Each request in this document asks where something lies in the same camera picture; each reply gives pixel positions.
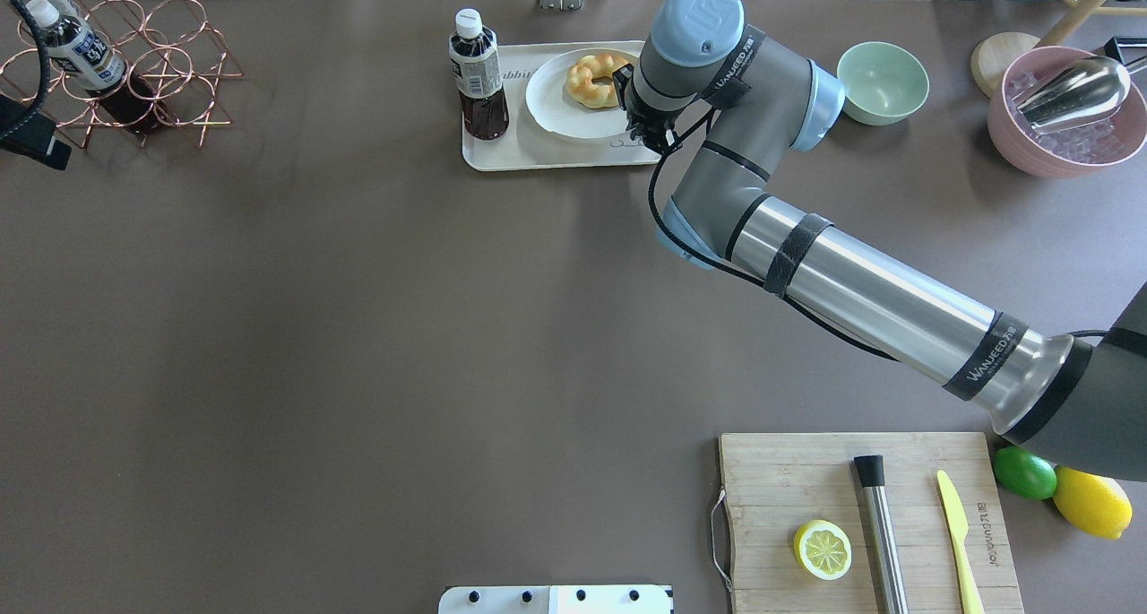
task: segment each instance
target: metal muddler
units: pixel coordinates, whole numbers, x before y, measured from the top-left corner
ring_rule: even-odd
[[[1036,133],[1053,133],[1110,117],[1130,92],[1131,75],[1123,63],[1090,55],[1016,100],[1016,108]]]
[[[868,521],[872,524],[873,545],[876,549],[877,573],[884,594],[887,614],[907,614],[908,599],[904,593],[900,576],[900,559],[896,554],[896,537],[892,535],[892,515],[884,493],[884,456],[868,454],[852,458],[860,487],[867,503]]]

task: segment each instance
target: cable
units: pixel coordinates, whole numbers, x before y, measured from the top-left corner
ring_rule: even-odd
[[[24,124],[32,121],[37,112],[44,108],[44,102],[48,96],[48,75],[52,71],[52,68],[48,67],[48,47],[44,45],[44,30],[40,29],[40,25],[37,25],[36,18],[32,17],[32,13],[30,13],[24,6],[24,2],[21,2],[19,0],[9,1],[11,1],[11,6],[16,9],[16,13],[19,14],[19,17],[23,18],[25,25],[28,25],[28,30],[31,31],[32,38],[36,39],[36,54],[37,57],[40,59],[40,84],[37,86],[36,96],[32,99],[32,103],[29,104],[28,109],[21,112],[19,117],[17,117],[16,121],[13,121],[7,129],[0,131],[0,139],[3,139],[5,137],[8,137],[9,133],[24,127]]]
[[[711,126],[712,118],[713,118],[713,115],[716,115],[716,112],[717,112],[716,109],[710,109],[708,112],[705,112],[705,115],[703,117],[701,117],[700,119],[696,121],[696,123],[694,123],[692,126],[689,126],[689,129],[687,131],[685,131],[684,133],[680,133],[680,135],[677,134],[676,129],[671,129],[670,130],[670,132],[673,135],[673,143],[671,143],[669,146],[669,149],[665,149],[665,153],[660,157],[660,160],[657,160],[657,164],[653,169],[653,177],[649,178],[649,192],[647,194],[647,201],[649,203],[649,212],[650,212],[650,215],[653,215],[653,220],[656,223],[657,228],[662,233],[664,233],[665,238],[668,238],[670,240],[670,242],[674,243],[674,246],[677,246],[677,248],[684,250],[690,257],[700,259],[702,263],[704,263],[704,264],[707,264],[707,265],[709,265],[709,266],[711,266],[711,267],[713,267],[713,269],[716,269],[718,271],[725,272],[725,273],[727,273],[729,275],[734,275],[736,278],[740,278],[741,280],[746,280],[746,282],[749,282],[749,283],[751,283],[751,285],[754,285],[756,287],[763,288],[765,286],[765,282],[762,279],[756,278],[756,277],[754,277],[754,275],[751,275],[749,273],[746,273],[746,272],[743,272],[741,270],[731,267],[731,266],[726,265],[725,263],[718,262],[717,259],[712,259],[712,258],[705,256],[704,254],[702,254],[701,251],[697,251],[693,247],[688,246],[688,243],[685,243],[680,238],[678,238],[676,234],[673,234],[673,232],[671,230],[669,230],[668,226],[665,226],[665,220],[661,217],[661,211],[657,210],[657,201],[656,201],[655,193],[656,193],[656,189],[657,189],[657,178],[661,176],[661,169],[664,166],[665,162],[669,161],[669,157],[672,154],[677,153],[678,149],[681,148],[681,145],[684,143],[684,141],[686,139],[688,139],[688,137],[692,135],[693,132],[696,132],[697,129],[700,129],[702,125],[704,125],[707,127],[707,133],[708,133],[708,129]],[[879,350],[876,348],[873,348],[873,345],[869,345],[869,344],[865,343],[864,341],[858,341],[858,340],[849,336],[848,334],[841,332],[840,329],[833,327],[832,325],[829,325],[828,322],[826,322],[825,320],[822,320],[820,317],[818,317],[814,313],[812,313],[803,304],[794,301],[793,298],[785,297],[783,301],[790,308],[795,309],[801,316],[806,317],[809,320],[811,320],[818,327],[827,331],[833,336],[836,336],[837,339],[840,339],[841,341],[844,341],[845,343],[852,345],[853,348],[858,348],[860,350],[864,350],[865,352],[868,352],[869,355],[880,357],[882,359],[896,360],[894,357],[889,356],[889,353],[883,352],[883,351],[881,351],[881,350]]]

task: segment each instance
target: green bowl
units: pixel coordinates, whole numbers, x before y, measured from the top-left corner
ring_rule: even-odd
[[[920,60],[891,42],[860,42],[836,63],[844,84],[844,114],[869,126],[904,119],[928,100],[928,71]]]

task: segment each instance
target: pink bowl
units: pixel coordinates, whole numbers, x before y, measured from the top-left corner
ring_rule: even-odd
[[[1020,94],[1009,87],[1016,75],[1031,71],[1038,81],[1043,81],[1087,55],[1093,54],[1074,47],[1036,47],[1013,60],[1007,71],[1004,71],[1004,80],[996,92],[992,92],[991,103],[988,104],[988,133],[996,149],[999,149],[1008,163],[1036,177],[1071,178],[1126,162],[1144,147],[1147,141],[1147,103],[1144,102],[1142,92],[1139,92],[1136,84],[1131,84],[1131,93],[1119,107],[1119,111],[1111,117],[1115,137],[1122,141],[1124,149],[1115,160],[1106,163],[1085,164],[1055,155],[1028,137],[1020,126],[1020,124],[1027,126],[1027,121],[1022,117],[1016,119],[1014,112],[1008,109],[1005,96]]]

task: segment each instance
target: cutting board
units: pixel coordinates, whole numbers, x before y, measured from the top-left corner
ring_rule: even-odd
[[[1022,614],[999,492],[983,433],[726,434],[720,438],[734,614],[880,614],[867,516],[852,458],[884,456],[884,479],[908,609],[961,614],[951,538],[936,471],[968,515],[965,547],[984,609]],[[793,552],[799,524],[835,522],[852,543],[852,568],[836,581],[804,570]]]

